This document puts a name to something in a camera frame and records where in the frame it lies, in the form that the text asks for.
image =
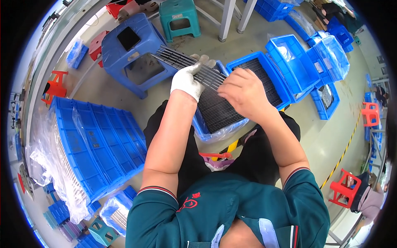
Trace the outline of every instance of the metal table leg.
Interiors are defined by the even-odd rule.
[[[248,24],[248,21],[251,17],[252,11],[254,10],[255,4],[257,0],[248,0],[245,5],[243,16],[241,17],[241,21],[239,26],[237,27],[237,33],[242,34],[245,30],[245,27]]]
[[[222,15],[221,29],[219,32],[219,41],[225,42],[227,33],[229,32],[231,18],[233,17],[234,6],[236,0],[226,0],[224,5],[224,11]]]

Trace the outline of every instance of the gloved hand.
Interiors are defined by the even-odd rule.
[[[213,68],[216,64],[215,60],[210,60],[207,55],[199,56],[197,54],[193,54],[191,57],[197,59],[201,63],[208,65],[211,68]],[[172,78],[171,92],[177,89],[183,90],[196,99],[197,102],[199,102],[201,92],[203,92],[205,87],[194,80],[193,75],[200,71],[202,65],[201,63],[196,63],[195,65],[191,65],[179,70]]]

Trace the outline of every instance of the plastic wrap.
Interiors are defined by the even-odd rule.
[[[193,117],[193,126],[199,126],[198,122],[205,123],[204,120],[197,120],[196,115]],[[219,129],[214,133],[199,133],[195,128],[195,134],[199,139],[207,144],[215,143],[217,141],[225,140],[232,137],[238,130],[245,126],[249,122],[249,119],[245,118],[241,121],[230,124],[227,127]]]
[[[132,201],[124,191],[119,190],[106,201],[99,216],[107,226],[114,228],[121,236],[125,237],[128,212],[131,208]]]
[[[48,110],[45,103],[40,101],[40,106],[34,116],[31,143],[26,146],[25,150],[29,174],[41,186],[53,182],[57,195],[66,202],[70,221],[78,224],[82,219],[90,216],[87,209],[90,200],[66,157],[55,109]]]
[[[310,37],[316,33],[313,25],[306,20],[300,11],[291,11],[288,15],[291,16]]]
[[[66,63],[69,68],[74,68],[73,65],[76,62],[76,60],[80,57],[82,48],[83,48],[83,40],[79,38],[74,43],[74,45],[72,46],[66,57]]]
[[[304,0],[279,0],[282,3],[292,4],[295,6],[300,6]]]
[[[313,48],[324,61],[332,79],[335,81],[345,79],[350,69],[350,63],[342,46],[333,35],[329,35],[321,41],[324,45],[316,44]]]

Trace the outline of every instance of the forearm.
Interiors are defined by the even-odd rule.
[[[171,93],[160,127],[149,146],[145,169],[178,174],[196,108],[196,100],[187,93],[181,90]]]
[[[346,6],[344,6],[346,13],[348,13],[351,17],[356,18],[356,16],[354,15],[353,11],[349,10]]]
[[[265,131],[274,159],[279,167],[286,167],[295,163],[307,164],[308,161],[304,150],[289,129],[283,118],[280,116],[276,108],[271,108],[267,116],[262,118],[263,121],[259,123]]]

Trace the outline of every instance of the blue plastic stool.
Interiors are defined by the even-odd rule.
[[[117,38],[117,36],[127,27],[134,30],[141,39],[141,41],[129,51],[125,50]],[[140,85],[132,82],[124,71],[132,62],[143,55],[147,53],[156,53],[162,44],[165,45],[163,37],[161,37],[160,33],[150,23],[146,15],[144,13],[135,14],[117,26],[117,28],[110,31],[102,40],[103,68],[116,81],[134,92],[140,99],[144,99],[147,97],[147,93],[145,92],[146,90],[158,84],[162,80],[173,76],[177,72],[177,69],[159,61],[159,63],[164,67],[164,70]]]
[[[163,27],[167,42],[180,35],[193,34],[194,37],[201,35],[199,19],[193,0],[167,0],[160,3],[158,9],[160,22]],[[181,19],[188,19],[190,27],[171,30],[170,23]]]
[[[95,240],[104,246],[111,245],[113,241],[120,236],[114,232],[113,228],[108,227],[101,219],[99,219],[99,217],[96,217],[88,230]]]

